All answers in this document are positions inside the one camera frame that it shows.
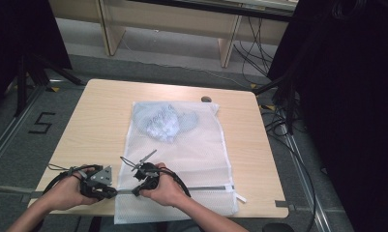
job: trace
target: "finger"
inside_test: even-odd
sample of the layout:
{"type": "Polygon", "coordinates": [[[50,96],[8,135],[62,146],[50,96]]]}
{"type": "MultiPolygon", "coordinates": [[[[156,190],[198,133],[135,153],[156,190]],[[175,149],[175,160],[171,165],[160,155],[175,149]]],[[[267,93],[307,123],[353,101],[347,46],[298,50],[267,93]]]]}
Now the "finger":
{"type": "Polygon", "coordinates": [[[158,168],[166,167],[166,165],[163,162],[155,164],[158,168]]]}
{"type": "Polygon", "coordinates": [[[94,167],[87,167],[87,168],[81,169],[81,171],[83,171],[83,172],[89,172],[89,171],[94,171],[94,170],[95,170],[94,167]]]}
{"type": "Polygon", "coordinates": [[[143,197],[151,198],[152,190],[143,189],[139,191],[139,194],[143,197]]]}
{"type": "Polygon", "coordinates": [[[81,205],[92,205],[97,202],[98,202],[97,198],[82,196],[81,205]]]}

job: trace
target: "metal rod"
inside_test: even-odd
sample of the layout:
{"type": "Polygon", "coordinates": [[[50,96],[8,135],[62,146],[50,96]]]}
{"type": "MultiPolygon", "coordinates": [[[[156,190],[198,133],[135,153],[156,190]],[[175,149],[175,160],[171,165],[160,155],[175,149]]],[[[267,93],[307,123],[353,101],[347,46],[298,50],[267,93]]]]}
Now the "metal rod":
{"type": "MultiPolygon", "coordinates": [[[[281,116],[285,117],[284,113],[280,110],[281,116]]],[[[329,220],[326,216],[326,213],[323,210],[322,204],[317,197],[317,194],[314,194],[313,197],[313,189],[309,181],[309,176],[302,167],[304,165],[302,156],[300,154],[299,148],[297,147],[296,140],[294,139],[294,136],[292,134],[287,134],[287,128],[286,125],[282,125],[282,130],[286,134],[286,143],[287,145],[293,150],[294,154],[291,154],[291,157],[293,159],[293,163],[296,167],[296,172],[300,178],[303,191],[307,197],[309,206],[311,208],[311,212],[313,212],[313,204],[315,201],[315,212],[314,212],[314,220],[316,222],[316,226],[319,232],[331,232],[332,229],[329,225],[329,220]]]]}
{"type": "Polygon", "coordinates": [[[32,105],[44,91],[45,91],[44,86],[38,86],[36,89],[34,89],[33,93],[30,95],[27,101],[27,104],[24,110],[17,117],[13,118],[13,120],[7,126],[3,134],[0,136],[0,158],[5,152],[5,150],[8,148],[8,146],[10,145],[13,138],[15,137],[21,124],[26,119],[28,113],[31,111],[32,105]]]}

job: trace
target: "hand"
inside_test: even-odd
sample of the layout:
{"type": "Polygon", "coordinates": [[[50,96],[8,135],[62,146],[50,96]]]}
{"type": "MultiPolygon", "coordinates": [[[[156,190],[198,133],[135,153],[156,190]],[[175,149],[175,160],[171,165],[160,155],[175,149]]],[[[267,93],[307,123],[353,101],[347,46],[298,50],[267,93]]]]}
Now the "hand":
{"type": "MultiPolygon", "coordinates": [[[[84,168],[82,171],[93,171],[94,168],[84,168]]],[[[65,211],[78,205],[92,205],[98,202],[96,198],[83,196],[79,191],[78,178],[70,176],[58,182],[52,189],[43,195],[38,201],[45,203],[49,211],[65,211]]]]}
{"type": "MultiPolygon", "coordinates": [[[[163,162],[156,165],[158,168],[166,167],[163,162]]],[[[157,188],[151,190],[141,190],[139,192],[144,197],[151,198],[163,206],[176,207],[178,202],[188,197],[173,178],[163,172],[160,172],[160,182],[157,188]]]]}

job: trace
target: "white mesh bag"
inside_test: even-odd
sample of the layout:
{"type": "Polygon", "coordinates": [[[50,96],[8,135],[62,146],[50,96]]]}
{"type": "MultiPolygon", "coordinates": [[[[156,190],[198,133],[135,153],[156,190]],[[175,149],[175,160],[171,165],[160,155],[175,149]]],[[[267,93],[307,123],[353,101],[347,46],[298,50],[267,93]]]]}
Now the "white mesh bag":
{"type": "MultiPolygon", "coordinates": [[[[231,166],[224,133],[217,118],[219,106],[211,102],[135,102],[124,157],[139,162],[164,162],[190,190],[192,198],[220,215],[237,212],[231,166]]],[[[184,213],[164,207],[131,190],[140,185],[135,171],[122,164],[115,199],[115,224],[187,219],[184,213]]]]}

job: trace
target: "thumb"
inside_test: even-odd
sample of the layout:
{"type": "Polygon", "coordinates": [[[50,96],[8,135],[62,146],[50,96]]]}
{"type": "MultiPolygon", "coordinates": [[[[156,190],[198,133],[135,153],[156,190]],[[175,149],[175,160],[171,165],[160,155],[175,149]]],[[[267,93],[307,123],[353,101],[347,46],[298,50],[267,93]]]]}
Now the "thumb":
{"type": "Polygon", "coordinates": [[[97,202],[98,202],[97,198],[90,198],[90,197],[82,196],[81,205],[92,205],[92,204],[97,203],[97,202]]]}
{"type": "Polygon", "coordinates": [[[151,198],[152,190],[143,189],[139,191],[139,194],[144,197],[151,198]]]}

